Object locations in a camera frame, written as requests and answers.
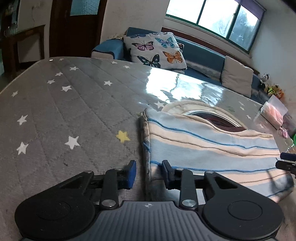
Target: orange butterfly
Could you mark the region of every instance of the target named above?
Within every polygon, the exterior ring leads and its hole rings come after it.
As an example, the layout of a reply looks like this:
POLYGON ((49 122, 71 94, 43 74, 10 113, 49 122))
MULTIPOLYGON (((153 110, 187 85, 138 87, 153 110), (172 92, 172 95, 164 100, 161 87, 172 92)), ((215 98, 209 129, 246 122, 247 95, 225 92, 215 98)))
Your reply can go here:
POLYGON ((177 51, 174 55, 173 53, 167 53, 165 51, 163 51, 163 54, 167 57, 167 61, 172 64, 174 63, 174 61, 178 62, 179 63, 182 63, 183 62, 183 59, 182 59, 182 56, 181 56, 181 53, 179 51, 177 51))

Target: sofa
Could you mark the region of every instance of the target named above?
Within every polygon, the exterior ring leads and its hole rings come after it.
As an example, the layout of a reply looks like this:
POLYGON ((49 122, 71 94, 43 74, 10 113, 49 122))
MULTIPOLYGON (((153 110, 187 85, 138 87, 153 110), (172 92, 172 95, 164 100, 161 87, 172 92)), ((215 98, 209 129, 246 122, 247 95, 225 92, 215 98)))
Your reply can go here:
MULTIPOLYGON (((149 34, 154 31, 129 27, 126 35, 149 34)), ((225 56, 186 39, 175 37, 178 43, 184 44, 183 57, 187 63, 185 75, 222 86, 221 73, 225 56)), ((91 53, 92 58, 108 58, 131 61, 128 50, 121 39, 109 39, 96 46, 91 53)), ((264 104, 269 97, 258 88, 260 79, 253 74, 250 99, 264 104)))

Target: green window frame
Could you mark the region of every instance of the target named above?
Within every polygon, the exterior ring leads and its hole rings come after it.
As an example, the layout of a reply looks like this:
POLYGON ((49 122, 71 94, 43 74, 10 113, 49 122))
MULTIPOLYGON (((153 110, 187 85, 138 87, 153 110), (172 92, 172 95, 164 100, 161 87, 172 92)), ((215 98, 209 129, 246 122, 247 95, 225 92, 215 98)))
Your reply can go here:
POLYGON ((179 18, 179 17, 173 16, 173 15, 169 15, 169 14, 166 14, 166 16, 169 17, 169 18, 174 18, 174 19, 180 20, 180 21, 185 22, 185 23, 189 23, 189 24, 194 25, 194 26, 196 26, 196 27, 198 27, 198 28, 201 28, 201 29, 203 29, 203 30, 205 30, 205 31, 207 31, 207 32, 210 32, 210 33, 212 33, 212 34, 214 34, 214 35, 216 35, 216 36, 218 36, 218 37, 220 37, 220 38, 226 40, 227 42, 231 43, 232 45, 234 45, 234 46, 236 46, 237 48, 241 49, 242 51, 246 52, 247 54, 249 54, 250 51, 251 51, 251 49, 252 49, 252 46, 253 46, 253 44, 254 44, 254 42, 255 42, 256 36, 257 36, 257 34, 258 34, 258 31, 259 31, 259 28, 260 28, 260 25, 261 25, 261 21, 259 20, 259 23, 258 23, 258 25, 257 25, 257 29, 256 29, 256 31, 255 31, 255 34, 254 34, 254 37, 253 37, 253 39, 252 39, 252 42, 251 42, 251 44, 250 44, 249 49, 244 49, 243 47, 241 47, 240 45, 236 44, 235 42, 233 42, 233 41, 231 41, 231 40, 229 39, 229 37, 230 37, 230 35, 231 35, 231 32, 232 32, 232 30, 233 30, 233 27, 234 27, 235 21, 236 21, 236 19, 237 19, 238 14, 239 14, 239 10, 240 10, 240 8, 241 8, 241 5, 238 4, 237 9, 236 9, 236 11, 235 11, 235 13, 234 13, 234 17, 233 17, 233 19, 232 19, 232 23, 231 23, 230 28, 229 28, 229 30, 228 30, 227 36, 226 36, 226 37, 223 37, 223 36, 219 35, 218 33, 215 33, 215 32, 213 32, 213 31, 211 31, 211 30, 209 30, 209 29, 207 29, 207 28, 205 28, 205 27, 203 27, 203 26, 201 26, 201 25, 198 24, 199 21, 200 21, 200 18, 201 18, 201 15, 202 15, 203 9, 204 9, 204 7, 205 7, 206 1, 207 1, 207 0, 204 0, 204 2, 203 2, 203 5, 202 5, 202 8, 201 8, 201 10, 200 10, 200 13, 199 13, 199 16, 198 16, 198 20, 197 20, 196 23, 190 22, 190 21, 188 21, 188 20, 185 20, 185 19, 182 19, 182 18, 179 18))

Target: yellow star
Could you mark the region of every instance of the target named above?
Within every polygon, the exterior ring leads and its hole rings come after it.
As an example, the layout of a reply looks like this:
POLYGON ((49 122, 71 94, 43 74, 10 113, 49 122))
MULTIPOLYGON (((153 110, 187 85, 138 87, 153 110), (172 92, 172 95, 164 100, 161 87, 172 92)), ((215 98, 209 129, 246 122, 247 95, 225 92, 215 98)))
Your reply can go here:
POLYGON ((124 143, 125 141, 130 141, 127 132, 119 131, 116 137, 120 140, 121 143, 124 143))

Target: silver rivet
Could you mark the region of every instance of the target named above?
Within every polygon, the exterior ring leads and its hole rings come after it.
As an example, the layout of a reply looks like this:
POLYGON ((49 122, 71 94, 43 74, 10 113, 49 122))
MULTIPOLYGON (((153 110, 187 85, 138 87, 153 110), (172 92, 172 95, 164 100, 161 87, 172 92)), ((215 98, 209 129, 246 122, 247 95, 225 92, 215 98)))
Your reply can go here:
POLYGON ((106 199, 106 200, 102 201, 102 205, 105 207, 113 207, 115 204, 116 204, 116 202, 111 199, 106 199))
POLYGON ((186 207, 194 207, 196 205, 196 202, 192 199, 186 199, 182 201, 182 204, 186 207))

